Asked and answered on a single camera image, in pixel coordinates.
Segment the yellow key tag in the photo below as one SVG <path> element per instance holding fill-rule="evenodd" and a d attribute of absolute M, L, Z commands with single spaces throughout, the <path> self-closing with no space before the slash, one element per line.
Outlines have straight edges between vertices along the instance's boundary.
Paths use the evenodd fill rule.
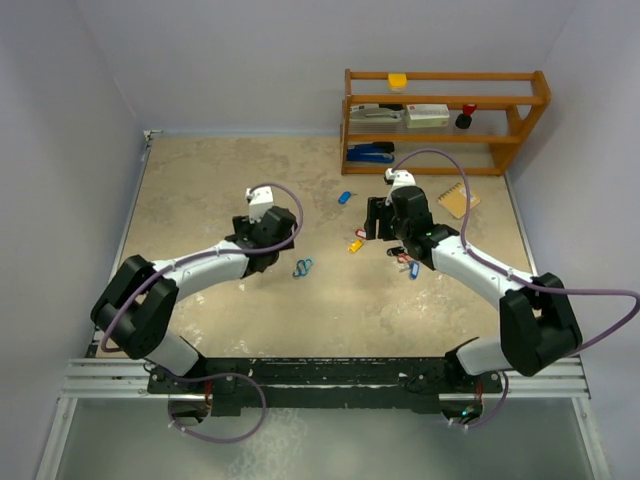
<path fill-rule="evenodd" d="M 363 245 L 364 242 L 361 239 L 357 239 L 349 245 L 348 252 L 351 254 L 355 254 L 362 248 Z"/>

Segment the black key fob with key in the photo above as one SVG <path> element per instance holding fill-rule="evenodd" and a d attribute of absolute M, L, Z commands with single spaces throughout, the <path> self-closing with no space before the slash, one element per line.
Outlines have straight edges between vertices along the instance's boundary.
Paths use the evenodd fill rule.
<path fill-rule="evenodd" d="M 400 255 L 405 254 L 406 251 L 403 247 L 393 247 L 386 250 L 386 254 L 390 257 L 398 257 Z"/>

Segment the blue key tag with keys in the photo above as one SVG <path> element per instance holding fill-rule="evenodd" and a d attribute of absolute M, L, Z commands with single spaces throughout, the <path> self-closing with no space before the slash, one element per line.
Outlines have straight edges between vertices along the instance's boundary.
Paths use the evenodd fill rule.
<path fill-rule="evenodd" d="M 406 273 L 410 280 L 416 280 L 419 276 L 420 265 L 418 262 L 409 262 L 400 269 L 401 273 Z"/>

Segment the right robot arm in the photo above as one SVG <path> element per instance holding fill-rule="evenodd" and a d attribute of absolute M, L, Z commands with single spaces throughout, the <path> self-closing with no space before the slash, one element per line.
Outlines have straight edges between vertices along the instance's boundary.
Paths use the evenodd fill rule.
<path fill-rule="evenodd" d="M 434 222 L 421 188 L 370 197 L 364 230 L 369 240 L 400 241 L 412 260 L 461 282 L 498 311 L 497 338 L 472 339 L 447 353 L 444 376 L 452 389 L 467 391 L 490 371 L 531 377 L 582 345 L 568 296 L 546 291 L 563 286 L 557 276 L 527 275 L 521 285 L 506 266 L 488 267 L 490 256 L 474 259 L 457 230 Z"/>

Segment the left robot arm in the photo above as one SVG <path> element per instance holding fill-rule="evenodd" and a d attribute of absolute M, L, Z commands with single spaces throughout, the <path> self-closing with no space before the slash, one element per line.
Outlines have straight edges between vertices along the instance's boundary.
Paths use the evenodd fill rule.
<path fill-rule="evenodd" d="M 90 318 L 131 359 L 151 361 L 184 392 L 202 387 L 204 361 L 197 349 L 169 331 L 175 306 L 216 284 L 265 271 L 291 249 L 298 226 L 288 209 L 273 206 L 253 223 L 233 218 L 234 233 L 213 247 L 168 261 L 127 258 L 91 310 Z"/>

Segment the blue key tag far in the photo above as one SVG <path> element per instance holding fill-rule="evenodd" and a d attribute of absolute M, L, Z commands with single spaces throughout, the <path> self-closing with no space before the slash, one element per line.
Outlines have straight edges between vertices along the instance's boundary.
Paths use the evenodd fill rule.
<path fill-rule="evenodd" d="M 338 198 L 338 203 L 340 205 L 345 205 L 348 203 L 349 200 L 351 200 L 354 196 L 356 196 L 356 193 L 351 192 L 351 191 L 344 191 Z"/>

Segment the blue stapler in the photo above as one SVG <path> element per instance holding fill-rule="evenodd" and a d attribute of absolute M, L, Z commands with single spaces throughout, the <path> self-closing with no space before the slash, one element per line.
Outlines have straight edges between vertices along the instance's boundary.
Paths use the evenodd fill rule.
<path fill-rule="evenodd" d="M 371 142 L 351 145 L 347 148 L 348 162 L 392 164 L 395 161 L 393 142 Z"/>

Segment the yellow spiral notebook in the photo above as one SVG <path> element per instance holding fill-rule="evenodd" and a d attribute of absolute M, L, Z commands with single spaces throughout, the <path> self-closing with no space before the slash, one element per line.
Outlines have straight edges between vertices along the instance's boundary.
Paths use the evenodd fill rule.
<path fill-rule="evenodd" d="M 472 191 L 468 203 L 465 185 L 459 182 L 441 194 L 438 203 L 456 219 L 462 219 L 466 215 L 467 206 L 473 209 L 480 203 L 480 198 Z"/>

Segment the grey stapler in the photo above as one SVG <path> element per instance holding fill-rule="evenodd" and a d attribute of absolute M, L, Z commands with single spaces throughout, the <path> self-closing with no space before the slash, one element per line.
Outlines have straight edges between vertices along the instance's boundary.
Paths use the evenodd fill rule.
<path fill-rule="evenodd" d="M 350 120 L 355 123 L 397 123 L 404 115 L 402 104 L 367 103 L 350 107 Z"/>

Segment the wooden shelf rack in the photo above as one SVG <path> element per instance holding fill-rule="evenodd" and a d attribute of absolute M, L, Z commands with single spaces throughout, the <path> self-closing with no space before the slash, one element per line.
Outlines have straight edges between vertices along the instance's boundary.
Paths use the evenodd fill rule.
<path fill-rule="evenodd" d="M 544 73 L 346 70 L 342 174 L 377 174 L 409 147 L 469 148 L 471 175 L 506 173 L 552 99 Z"/>

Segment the white red box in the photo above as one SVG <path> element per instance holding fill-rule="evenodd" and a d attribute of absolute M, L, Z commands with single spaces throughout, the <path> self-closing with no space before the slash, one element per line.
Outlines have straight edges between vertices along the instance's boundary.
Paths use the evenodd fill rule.
<path fill-rule="evenodd" d="M 447 126 L 450 112 L 446 104 L 408 104 L 405 107 L 408 128 L 438 128 Z"/>

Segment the red black stamp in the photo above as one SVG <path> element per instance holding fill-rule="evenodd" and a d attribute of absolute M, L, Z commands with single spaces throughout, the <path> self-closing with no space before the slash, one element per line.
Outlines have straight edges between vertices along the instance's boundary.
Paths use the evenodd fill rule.
<path fill-rule="evenodd" d="M 461 130 L 467 130 L 472 124 L 472 116 L 477 109 L 476 104 L 464 104 L 461 113 L 455 120 L 455 126 Z"/>

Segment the yellow block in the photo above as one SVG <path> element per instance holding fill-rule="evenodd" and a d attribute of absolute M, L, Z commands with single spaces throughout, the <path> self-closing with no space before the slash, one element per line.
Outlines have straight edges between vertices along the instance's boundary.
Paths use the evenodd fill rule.
<path fill-rule="evenodd" d="M 389 73 L 387 75 L 388 89 L 394 93 L 403 92 L 408 83 L 408 78 L 405 73 Z"/>

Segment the black base frame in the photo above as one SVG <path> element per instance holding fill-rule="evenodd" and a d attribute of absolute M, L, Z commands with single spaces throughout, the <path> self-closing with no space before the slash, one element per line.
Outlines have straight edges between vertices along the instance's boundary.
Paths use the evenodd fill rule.
<path fill-rule="evenodd" d="M 194 396 L 215 417 L 261 407 L 461 414 L 503 390 L 498 372 L 461 375 L 448 357 L 204 358 L 182 378 L 158 366 L 149 374 L 149 393 Z"/>

